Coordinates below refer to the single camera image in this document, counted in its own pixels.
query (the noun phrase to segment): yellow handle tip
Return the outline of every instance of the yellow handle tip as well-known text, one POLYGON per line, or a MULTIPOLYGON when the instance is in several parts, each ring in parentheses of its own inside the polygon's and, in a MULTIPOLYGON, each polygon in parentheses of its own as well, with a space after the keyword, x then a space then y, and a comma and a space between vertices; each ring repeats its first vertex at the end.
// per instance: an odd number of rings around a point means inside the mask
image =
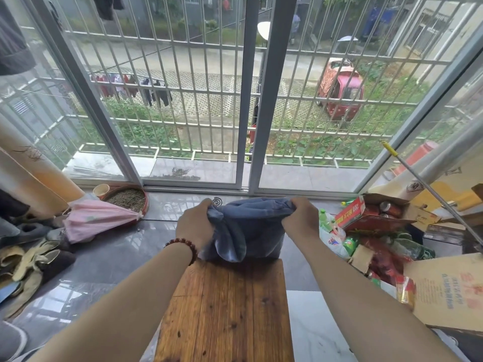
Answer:
POLYGON ((384 148, 388 150, 391 155, 397 156, 397 152, 395 151, 395 149, 391 147, 391 145, 387 141, 383 141, 382 144, 384 148))

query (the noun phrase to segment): forearm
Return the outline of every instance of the forearm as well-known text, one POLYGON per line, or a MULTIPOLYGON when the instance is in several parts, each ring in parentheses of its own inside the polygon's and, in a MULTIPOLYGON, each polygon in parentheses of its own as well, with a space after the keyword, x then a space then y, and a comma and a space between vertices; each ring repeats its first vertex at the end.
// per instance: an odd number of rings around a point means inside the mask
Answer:
POLYGON ((185 244, 169 245, 55 335, 30 361, 139 361, 191 257, 185 244))
POLYGON ((332 253, 319 238, 295 243, 359 362, 459 359, 407 308, 332 253))

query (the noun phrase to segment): wooden table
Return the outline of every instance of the wooden table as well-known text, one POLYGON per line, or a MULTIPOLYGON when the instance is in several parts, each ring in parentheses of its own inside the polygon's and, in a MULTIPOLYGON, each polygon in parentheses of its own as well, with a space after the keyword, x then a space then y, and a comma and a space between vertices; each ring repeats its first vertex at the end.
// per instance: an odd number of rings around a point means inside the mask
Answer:
POLYGON ((161 323, 154 362, 293 362, 284 267, 278 260, 197 260, 161 323))

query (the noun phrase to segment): pink plastic bag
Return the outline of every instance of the pink plastic bag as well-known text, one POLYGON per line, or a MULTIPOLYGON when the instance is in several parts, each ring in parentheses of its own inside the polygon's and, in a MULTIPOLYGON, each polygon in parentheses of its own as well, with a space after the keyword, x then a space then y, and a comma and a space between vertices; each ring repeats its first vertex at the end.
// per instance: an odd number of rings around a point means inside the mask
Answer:
POLYGON ((71 244, 142 218, 142 213, 98 200, 87 199, 74 203, 71 208, 72 211, 64 220, 66 235, 71 244))

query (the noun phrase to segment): beaded bracelet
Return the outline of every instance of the beaded bracelet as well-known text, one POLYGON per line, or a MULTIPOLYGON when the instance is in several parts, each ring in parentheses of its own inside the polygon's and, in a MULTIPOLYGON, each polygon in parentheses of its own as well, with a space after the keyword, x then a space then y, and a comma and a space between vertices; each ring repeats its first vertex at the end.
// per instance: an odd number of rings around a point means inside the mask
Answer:
POLYGON ((191 252, 193 253, 193 258, 191 259, 191 262, 190 262, 190 264, 188 266, 190 266, 191 264, 193 264, 195 262, 196 258, 198 257, 198 252, 196 250, 195 244, 192 243, 189 240, 184 239, 184 238, 180 239, 180 238, 177 237, 177 238, 172 239, 169 242, 167 242, 164 247, 166 248, 166 246, 168 246, 170 244, 174 244, 174 243, 183 243, 183 244, 186 244, 186 245, 189 246, 189 248, 191 249, 191 252))

